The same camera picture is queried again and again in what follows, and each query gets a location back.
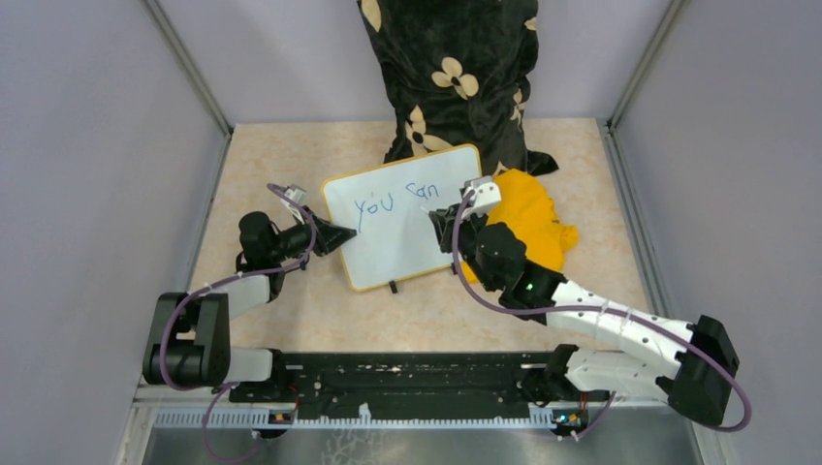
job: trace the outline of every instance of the white wall panel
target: white wall panel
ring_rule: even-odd
[[[672,307],[740,354],[740,464],[822,463],[821,21],[818,0],[691,2],[618,130]]]
[[[221,145],[139,2],[0,4],[0,463],[112,461]]]
[[[162,0],[232,124],[393,119],[355,0]],[[611,116],[668,0],[542,0],[531,117]]]

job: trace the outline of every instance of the floral pattern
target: floral pattern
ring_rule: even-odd
[[[508,169],[509,168],[503,165],[502,162],[496,162],[496,170],[493,171],[493,174],[491,176],[499,176]]]
[[[411,142],[411,151],[414,155],[425,155],[429,151],[445,150],[451,145],[437,136],[426,134],[426,119],[423,111],[417,105],[408,115],[405,122],[405,136]]]
[[[525,111],[525,102],[522,101],[522,89],[517,89],[514,94],[514,114],[511,115],[511,120],[517,121],[517,126],[522,130],[522,112]]]
[[[463,100],[477,95],[480,83],[474,75],[462,72],[462,64],[456,58],[446,56],[442,59],[442,71],[435,71],[431,79],[440,87],[454,87]]]
[[[375,31],[380,32],[380,27],[383,25],[383,14],[380,12],[380,4],[377,3],[377,0],[362,0],[360,9],[363,11],[365,19],[368,20],[368,24]]]

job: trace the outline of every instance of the cable tie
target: cable tie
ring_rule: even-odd
[[[610,303],[611,301],[607,298],[603,300],[599,313],[596,315],[596,326],[593,328],[593,338],[597,341],[599,340],[599,322],[602,320],[602,316],[605,315],[606,310],[608,310]]]
[[[631,315],[634,314],[634,308],[628,307],[628,310],[625,312],[625,317],[622,319],[622,324],[619,326],[619,337],[622,337],[622,333],[625,332],[625,327],[631,323]]]

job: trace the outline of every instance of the tabletop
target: tabletop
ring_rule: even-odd
[[[647,309],[617,192],[593,119],[523,121],[528,147],[551,153],[560,169],[540,177],[579,244],[566,276],[611,300]],[[327,178],[382,163],[393,122],[237,125],[197,260],[193,288],[234,272],[237,223],[255,210],[281,227],[290,213],[266,188],[297,184],[328,219]],[[303,352],[540,351],[557,344],[601,347],[583,335],[491,312],[474,302],[450,270],[364,293],[353,291],[335,252],[287,275],[279,298],[232,321],[232,345]],[[481,293],[496,302],[493,294]]]

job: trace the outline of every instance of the whiteboard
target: whiteboard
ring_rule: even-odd
[[[479,150],[459,145],[328,179],[332,222],[357,231],[340,248],[351,287],[365,291],[448,266],[427,211],[458,203],[459,188],[477,177]]]

